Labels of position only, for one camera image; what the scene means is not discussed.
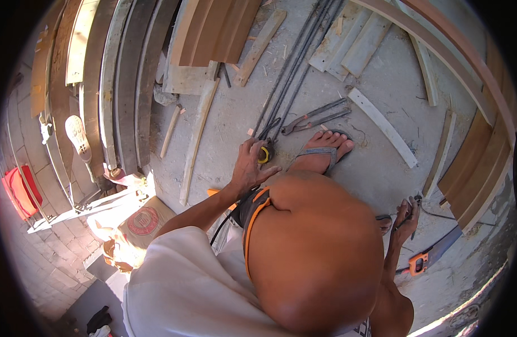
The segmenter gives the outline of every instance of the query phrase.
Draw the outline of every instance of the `cement bag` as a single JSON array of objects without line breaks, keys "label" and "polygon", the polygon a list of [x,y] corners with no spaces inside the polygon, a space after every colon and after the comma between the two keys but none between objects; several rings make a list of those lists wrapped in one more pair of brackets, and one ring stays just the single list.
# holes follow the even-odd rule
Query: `cement bag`
[{"label": "cement bag", "polygon": [[140,267],[155,234],[175,215],[159,198],[153,196],[114,229],[111,240],[103,243],[105,261],[121,272],[131,272]]}]

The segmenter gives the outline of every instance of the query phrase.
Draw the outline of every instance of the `pliers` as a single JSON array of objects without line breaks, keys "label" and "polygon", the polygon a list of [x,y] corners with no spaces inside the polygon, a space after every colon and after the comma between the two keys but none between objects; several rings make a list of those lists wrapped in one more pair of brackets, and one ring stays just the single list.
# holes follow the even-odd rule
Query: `pliers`
[{"label": "pliers", "polygon": [[338,99],[336,100],[335,102],[331,102],[329,104],[326,104],[322,107],[319,107],[318,109],[316,110],[313,110],[301,117],[298,117],[296,118],[293,122],[291,122],[289,125],[285,125],[281,128],[281,133],[283,135],[288,135],[292,132],[297,132],[297,131],[301,131],[301,130],[305,130],[305,129],[309,129],[313,126],[316,126],[316,125],[320,125],[324,122],[327,122],[329,120],[332,120],[332,119],[335,119],[337,117],[341,117],[341,116],[344,116],[344,115],[348,115],[350,112],[352,112],[352,110],[350,110],[349,108],[347,109],[344,109],[343,111],[340,111],[340,112],[337,112],[337,113],[334,113],[334,114],[331,114],[327,117],[324,117],[324,118],[321,118],[321,119],[318,119],[316,121],[312,121],[312,122],[309,122],[307,123],[306,125],[303,125],[303,126],[296,126],[298,123],[308,119],[309,117],[313,117],[314,115],[317,115],[323,111],[326,111],[334,106],[337,106],[339,104],[342,104],[344,102],[346,102],[346,98],[341,98],[341,99]]}]

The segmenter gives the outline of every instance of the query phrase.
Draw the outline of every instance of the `hand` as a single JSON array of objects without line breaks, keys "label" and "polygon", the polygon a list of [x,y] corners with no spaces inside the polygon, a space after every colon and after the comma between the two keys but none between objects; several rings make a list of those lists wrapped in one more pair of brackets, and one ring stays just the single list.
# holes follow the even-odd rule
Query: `hand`
[{"label": "hand", "polygon": [[[398,227],[406,217],[409,218],[402,226]],[[395,219],[395,223],[393,224],[390,241],[393,240],[394,242],[402,245],[408,237],[416,231],[419,217],[420,207],[417,204],[417,201],[413,197],[410,197],[410,203],[408,203],[406,199],[403,199],[401,205],[397,206],[397,219]]]},{"label": "hand", "polygon": [[238,159],[234,165],[232,180],[227,187],[233,188],[238,199],[243,197],[251,188],[258,186],[269,177],[281,171],[279,166],[272,166],[266,170],[261,169],[258,164],[258,153],[266,141],[257,141],[256,138],[247,139],[240,145]]}]

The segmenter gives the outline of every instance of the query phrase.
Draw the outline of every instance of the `sandal strap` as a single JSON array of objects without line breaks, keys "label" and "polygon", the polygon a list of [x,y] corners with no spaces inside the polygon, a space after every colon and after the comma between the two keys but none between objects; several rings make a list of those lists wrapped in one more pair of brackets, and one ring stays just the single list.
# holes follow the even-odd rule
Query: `sandal strap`
[{"label": "sandal strap", "polygon": [[329,166],[326,171],[329,171],[337,163],[337,148],[335,147],[313,147],[310,149],[303,149],[297,156],[304,156],[307,154],[323,154],[329,153]]}]

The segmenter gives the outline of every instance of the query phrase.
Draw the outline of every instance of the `red fabric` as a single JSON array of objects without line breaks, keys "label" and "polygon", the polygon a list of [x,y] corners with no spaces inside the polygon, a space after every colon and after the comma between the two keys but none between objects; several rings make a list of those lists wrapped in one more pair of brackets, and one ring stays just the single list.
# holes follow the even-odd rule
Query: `red fabric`
[{"label": "red fabric", "polygon": [[[33,195],[41,205],[43,203],[43,199],[41,198],[41,194],[39,194],[36,184],[33,181],[30,167],[23,165],[21,168],[24,172],[24,177],[28,181],[28,185],[30,185],[30,188],[32,189]],[[26,185],[22,180],[21,173],[17,167],[6,172],[6,176],[2,178],[2,183],[8,193],[9,199],[12,201],[17,213],[19,213],[19,216],[23,220],[26,220],[38,212],[37,206],[33,198],[28,193],[28,189],[26,188]]]}]

